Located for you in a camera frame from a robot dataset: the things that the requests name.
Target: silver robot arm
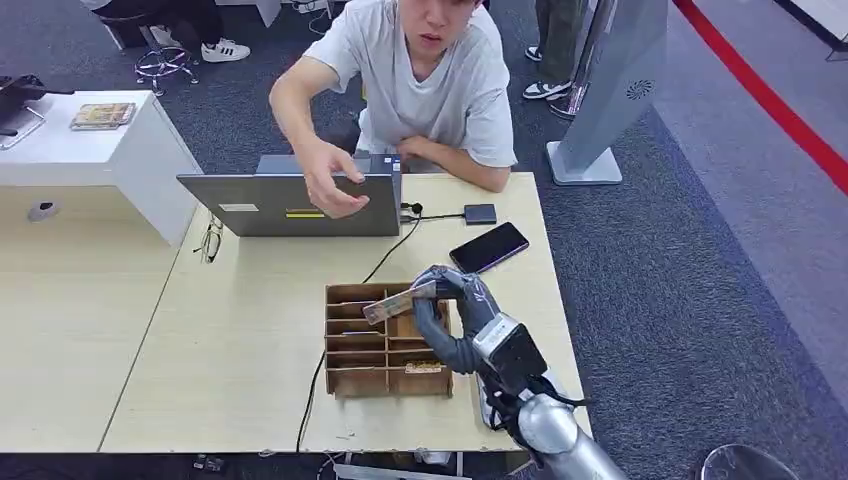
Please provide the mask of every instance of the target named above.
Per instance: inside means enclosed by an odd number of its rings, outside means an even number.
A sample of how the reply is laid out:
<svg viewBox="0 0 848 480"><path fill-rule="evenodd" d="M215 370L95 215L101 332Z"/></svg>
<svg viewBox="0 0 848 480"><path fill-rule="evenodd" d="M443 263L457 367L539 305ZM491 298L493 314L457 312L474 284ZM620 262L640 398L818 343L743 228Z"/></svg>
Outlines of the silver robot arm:
<svg viewBox="0 0 848 480"><path fill-rule="evenodd" d="M413 286L436 282L436 297L413 302L418 330L436 355L458 373L477 373L490 425L504 429L527 450L551 480L625 480L615 463L577 424L574 408L582 402L563 397L553 372L527 328L500 311L477 275L433 266ZM455 299L464 336L448 335L438 322L436 302Z"/></svg>

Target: chair base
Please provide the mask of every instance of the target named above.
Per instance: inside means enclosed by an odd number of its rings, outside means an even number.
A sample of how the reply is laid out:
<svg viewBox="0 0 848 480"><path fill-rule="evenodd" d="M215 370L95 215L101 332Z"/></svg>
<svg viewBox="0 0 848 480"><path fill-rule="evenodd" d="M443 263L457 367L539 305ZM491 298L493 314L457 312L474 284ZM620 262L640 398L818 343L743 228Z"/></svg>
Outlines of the chair base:
<svg viewBox="0 0 848 480"><path fill-rule="evenodd" d="M165 90L159 85L159 79L177 72L183 72L191 78L192 84L199 81L188 65L197 65L192 61L191 53L180 47L159 47L147 52L135 63L135 73L138 75L138 83L144 83L150 79L153 93L157 97L165 94Z"/></svg>

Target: red stripe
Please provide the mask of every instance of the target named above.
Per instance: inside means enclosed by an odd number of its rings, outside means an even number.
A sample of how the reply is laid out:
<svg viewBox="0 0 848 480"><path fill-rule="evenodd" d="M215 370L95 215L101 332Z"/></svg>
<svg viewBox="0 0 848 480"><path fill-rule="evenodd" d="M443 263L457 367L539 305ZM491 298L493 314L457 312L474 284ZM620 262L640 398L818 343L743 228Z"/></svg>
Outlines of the red stripe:
<svg viewBox="0 0 848 480"><path fill-rule="evenodd" d="M848 195L848 162L786 104L742 58L692 0L674 0L680 12L736 80L791 138Z"/></svg>

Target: gray carpet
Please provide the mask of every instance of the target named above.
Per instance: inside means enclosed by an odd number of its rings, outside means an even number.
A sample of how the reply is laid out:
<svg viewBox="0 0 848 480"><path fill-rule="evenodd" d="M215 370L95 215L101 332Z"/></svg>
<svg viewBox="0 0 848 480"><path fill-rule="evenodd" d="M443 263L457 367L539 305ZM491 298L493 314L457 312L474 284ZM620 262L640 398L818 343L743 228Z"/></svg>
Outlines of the gray carpet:
<svg viewBox="0 0 848 480"><path fill-rule="evenodd" d="M840 143L848 146L848 96L834 96L837 85L844 89L848 63L824 62L827 47L770 0L701 3L825 141L837 150ZM656 109L848 408L848 196L754 101L683 16L673 7L670 14L668 78ZM744 34L745 25L758 22L774 29L760 35L747 28ZM820 128L823 123L829 127Z"/></svg>
<svg viewBox="0 0 848 480"><path fill-rule="evenodd" d="M135 88L135 53L113 50L71 4L6 2L0 70L32 71L63 87ZM848 478L848 417L653 110L614 145L622 185L553 186L542 147L566 124L544 104L520 100L535 68L522 55L535 36L531 5L496 0L494 17L513 75L518 168L537 175L596 438L634 479L687 478L710 449L730 442L765 448L804 479ZM200 85L169 82L162 103L207 172L247 172L259 154L289 151L268 89L313 37L291 12L268 30L250 8L228 8L225 18L253 55L201 66ZM313 109L319 133L359 108L356 90L323 95ZM231 478L301 477L271 467L299 459L238 458L245 470ZM0 458L0 480L23 464L72 462L83 463L71 465L79 479L96 478L104 462L150 462L135 478L182 478L174 465L184 460L14 456ZM32 478L62 477L22 480Z"/></svg>

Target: cardboard organizer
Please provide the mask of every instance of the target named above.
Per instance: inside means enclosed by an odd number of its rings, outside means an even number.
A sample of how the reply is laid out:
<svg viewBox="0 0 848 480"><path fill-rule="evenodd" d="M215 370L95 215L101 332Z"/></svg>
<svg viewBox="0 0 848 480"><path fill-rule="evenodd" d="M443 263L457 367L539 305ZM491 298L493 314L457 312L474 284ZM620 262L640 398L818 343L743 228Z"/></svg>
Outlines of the cardboard organizer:
<svg viewBox="0 0 848 480"><path fill-rule="evenodd" d="M415 328L412 311L375 325L362 313L364 307L409 287L408 283L327 287L327 393L342 397L451 396L452 372ZM450 332L447 302L440 301L438 308L443 326Z"/></svg>

